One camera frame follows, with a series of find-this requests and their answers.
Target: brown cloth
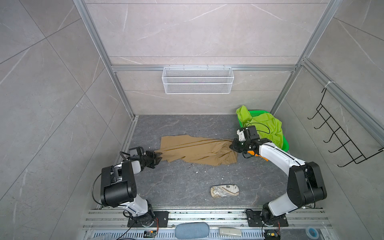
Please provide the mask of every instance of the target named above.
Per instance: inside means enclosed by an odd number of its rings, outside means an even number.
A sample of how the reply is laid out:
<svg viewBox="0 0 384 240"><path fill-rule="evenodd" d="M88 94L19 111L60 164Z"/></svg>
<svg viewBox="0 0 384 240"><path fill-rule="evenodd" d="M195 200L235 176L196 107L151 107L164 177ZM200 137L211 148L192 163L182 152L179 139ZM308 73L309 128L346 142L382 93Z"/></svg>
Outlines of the brown cloth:
<svg viewBox="0 0 384 240"><path fill-rule="evenodd" d="M186 162L219 166L237 162L237 152L229 146L232 141L189 135L161 137L160 149L163 160L172 162L182 159Z"/></svg>

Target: metal grate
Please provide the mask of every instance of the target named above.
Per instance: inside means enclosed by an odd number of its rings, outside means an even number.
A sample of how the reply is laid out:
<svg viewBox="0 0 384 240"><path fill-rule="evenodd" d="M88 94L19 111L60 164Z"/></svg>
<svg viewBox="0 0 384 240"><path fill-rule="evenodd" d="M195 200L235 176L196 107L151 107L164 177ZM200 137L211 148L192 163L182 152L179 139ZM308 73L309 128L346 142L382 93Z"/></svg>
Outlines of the metal grate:
<svg viewBox="0 0 384 240"><path fill-rule="evenodd" d="M106 233L111 233L112 240L119 238L125 231L123 230L96 230L93 234L93 238L102 236ZM133 238L136 240L148 240L144 238L144 230L136 230L133 232L128 232L123 236L123 238ZM206 238L199 238L199 240L216 240L216 239L237 239L237 240L248 240L248 239L264 239L260 229L242 229L241 237L228 237L224 235L219 235L218 229L210 229L209 235ZM177 240L175 237L174 229L160 229L159 234L154 238L154 240Z"/></svg>
<svg viewBox="0 0 384 240"><path fill-rule="evenodd" d="M167 67L162 80L166 94L230 93L233 71L230 67Z"/></svg>

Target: black wire rack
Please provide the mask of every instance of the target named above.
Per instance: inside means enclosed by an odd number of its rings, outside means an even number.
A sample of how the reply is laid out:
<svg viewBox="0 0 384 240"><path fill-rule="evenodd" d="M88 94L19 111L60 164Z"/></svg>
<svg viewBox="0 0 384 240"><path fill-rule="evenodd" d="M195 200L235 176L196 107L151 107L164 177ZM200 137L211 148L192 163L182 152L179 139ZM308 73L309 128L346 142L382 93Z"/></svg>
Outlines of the black wire rack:
<svg viewBox="0 0 384 240"><path fill-rule="evenodd" d="M347 166L348 164L350 164L350 163L352 163L352 162L354 162L355 164L359 164L359 163L362 163L362 162L364 162L365 160L370 159L371 157L373 157L373 156L375 156L375 155L377 155L377 154L383 152L383 151L384 151L384 148L381 148L381 149L378 150L377 153L375 153L375 154L373 154L373 155L371 155L371 156L369 156L369 157L366 157L366 156L360 151L360 149L356 146L356 144L352 141L352 139L348 136L348 134L344 131L344 129L340 126L340 124L336 121L336 119L334 119L333 116L328 112L328 110L323 106L322 102L323 102L324 95L325 95L325 92L326 92L326 91L327 91L327 89L326 89L326 88L323 88L323 90L322 90L321 92L322 92L322 93L324 92L324 93L323 93L323 96L322 96L322 98L321 98L321 101L320 101L319 106L317 106L317 108L316 108L316 113L315 113L315 115L313 115L313 117L308 118L308 119L311 120L311 119L313 119L317 114L319 114L319 115L322 117L322 119L324 120L324 122L323 122L323 124L321 124L321 126L319 126L319 127L314 127L314 128L315 128L315 129L319 129L319 128L321 128L324 124L327 124L328 127L332 130L332 135L331 135L331 137L329 138L329 140L328 140L328 141L324 141L324 140L323 140L323 142L325 142L325 143L330 142L330 140L332 139L333 136L336 136L336 138L339 140L341 146L338 147L338 148L337 148L336 150L334 150L334 151L329 151L329 150L328 150L328 152L336 152L337 150L339 150L339 149L341 149L341 148L343 147L343 148L345 149L345 151L347 151L348 155L351 157L352 161L348 162L347 164L345 164L345 165L343 165L343 166L338 165L338 167L345 167L345 166ZM321 110L321 109L324 109L324 110L329 114L329 117L328 117L327 119L325 119L324 116L320 113L320 110ZM328 123L328 120L330 120L330 119L332 119L332 120L337 124L337 126L338 126L335 130L333 130L333 128L332 128L332 127L329 125L329 123ZM343 131L343 133L344 133L344 134L347 136L347 138L348 138L348 140L347 140L345 143L343 143L343 142L340 140L339 136L338 136L337 133L336 133L336 131L338 131L339 129L341 129L341 130ZM352 155L351 155L351 153L350 153L350 152L348 151L348 149L345 147L345 145L346 145L347 143L349 143L349 142L351 142L351 143L353 144L353 146L355 146L355 148L359 151L360 155L359 155L358 157L353 158Z"/></svg>

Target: white wire basket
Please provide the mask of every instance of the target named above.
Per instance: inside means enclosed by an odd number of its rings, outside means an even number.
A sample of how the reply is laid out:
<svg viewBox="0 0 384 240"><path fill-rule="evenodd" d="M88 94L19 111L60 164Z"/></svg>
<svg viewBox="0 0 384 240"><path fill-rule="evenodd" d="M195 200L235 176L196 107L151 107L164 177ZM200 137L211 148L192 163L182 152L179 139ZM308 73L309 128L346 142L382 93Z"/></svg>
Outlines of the white wire basket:
<svg viewBox="0 0 384 240"><path fill-rule="evenodd" d="M162 80L166 94L230 93L233 71L225 66L165 67Z"/></svg>

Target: green basket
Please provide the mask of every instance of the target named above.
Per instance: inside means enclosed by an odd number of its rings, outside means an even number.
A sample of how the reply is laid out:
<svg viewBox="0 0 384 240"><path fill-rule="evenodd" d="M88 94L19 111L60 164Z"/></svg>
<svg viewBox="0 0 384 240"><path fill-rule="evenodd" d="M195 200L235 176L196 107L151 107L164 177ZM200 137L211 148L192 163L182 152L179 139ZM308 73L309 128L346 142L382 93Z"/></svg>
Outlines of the green basket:
<svg viewBox="0 0 384 240"><path fill-rule="evenodd" d="M264 110L250 110L249 113L251 114L252 117L255 117L255 116L259 116L262 113L269 113L269 112L264 111ZM243 127L243 124L240 122L240 119L237 118L237 120L240 123L240 127ZM289 150L289 144L288 144L287 140L285 139L284 135L283 135L283 147L282 147L282 150L284 152L288 152L288 150Z"/></svg>

